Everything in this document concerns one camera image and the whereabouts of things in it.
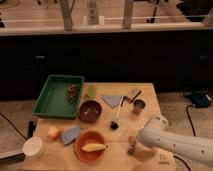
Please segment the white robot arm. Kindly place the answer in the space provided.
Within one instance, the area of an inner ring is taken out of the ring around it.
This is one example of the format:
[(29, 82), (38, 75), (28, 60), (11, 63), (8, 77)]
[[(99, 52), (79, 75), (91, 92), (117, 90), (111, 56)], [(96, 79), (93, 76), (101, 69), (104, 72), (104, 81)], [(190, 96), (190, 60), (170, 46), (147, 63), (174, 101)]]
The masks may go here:
[(213, 167), (213, 139), (171, 133), (166, 130), (168, 124), (164, 116), (153, 115), (140, 129), (138, 141)]

